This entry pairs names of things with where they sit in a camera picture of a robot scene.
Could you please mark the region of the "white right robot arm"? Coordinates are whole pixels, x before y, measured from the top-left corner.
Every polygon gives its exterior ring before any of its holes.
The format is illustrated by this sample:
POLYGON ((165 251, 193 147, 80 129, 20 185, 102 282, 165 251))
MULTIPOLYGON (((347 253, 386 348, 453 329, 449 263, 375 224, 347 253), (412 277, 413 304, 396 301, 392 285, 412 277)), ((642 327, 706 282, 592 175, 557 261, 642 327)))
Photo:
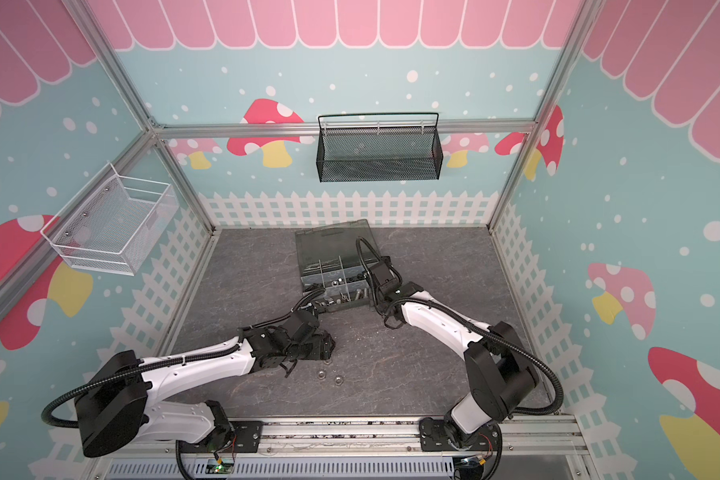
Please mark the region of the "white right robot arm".
POLYGON ((444 416, 443 429, 462 449, 485 425, 505 420, 540 382, 514 328, 489 325, 461 315, 414 282, 404 283, 388 261, 365 269, 380 315, 416 327, 463 361, 468 393, 444 416))

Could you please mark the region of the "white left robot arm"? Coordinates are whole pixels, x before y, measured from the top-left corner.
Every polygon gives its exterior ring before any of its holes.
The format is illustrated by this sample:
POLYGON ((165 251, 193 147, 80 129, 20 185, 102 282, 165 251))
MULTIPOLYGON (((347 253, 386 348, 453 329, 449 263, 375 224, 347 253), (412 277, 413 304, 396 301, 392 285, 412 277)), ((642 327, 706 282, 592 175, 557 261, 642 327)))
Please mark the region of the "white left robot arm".
POLYGON ((330 359, 332 336, 315 314, 296 310, 278 325, 245 327, 220 344, 165 357, 113 356, 74 398, 83 453, 103 457, 132 443, 174 442, 220 451, 236 440, 224 407, 215 400, 177 403, 173 396, 229 377, 300 361, 330 359))

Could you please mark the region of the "green transparent compartment organizer box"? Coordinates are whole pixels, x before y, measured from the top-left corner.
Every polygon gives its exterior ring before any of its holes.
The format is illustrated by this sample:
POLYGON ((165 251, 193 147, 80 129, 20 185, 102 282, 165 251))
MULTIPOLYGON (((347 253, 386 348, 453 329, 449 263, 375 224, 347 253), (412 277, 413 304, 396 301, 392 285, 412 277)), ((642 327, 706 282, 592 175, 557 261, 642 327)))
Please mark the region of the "green transparent compartment organizer box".
POLYGON ((323 291, 312 301, 319 313, 373 303, 367 270, 391 263, 380 253, 365 219, 298 230, 295 245, 303 291, 323 291))

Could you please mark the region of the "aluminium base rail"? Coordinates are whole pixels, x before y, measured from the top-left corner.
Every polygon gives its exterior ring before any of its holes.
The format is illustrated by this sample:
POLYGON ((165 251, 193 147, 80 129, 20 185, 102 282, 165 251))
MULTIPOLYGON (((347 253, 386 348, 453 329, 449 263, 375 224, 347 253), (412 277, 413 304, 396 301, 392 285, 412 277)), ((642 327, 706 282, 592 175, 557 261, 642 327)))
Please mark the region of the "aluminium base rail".
POLYGON ((441 418, 237 420, 217 453, 138 444, 96 461, 88 479, 593 479, 569 416, 517 416, 457 442, 441 418))

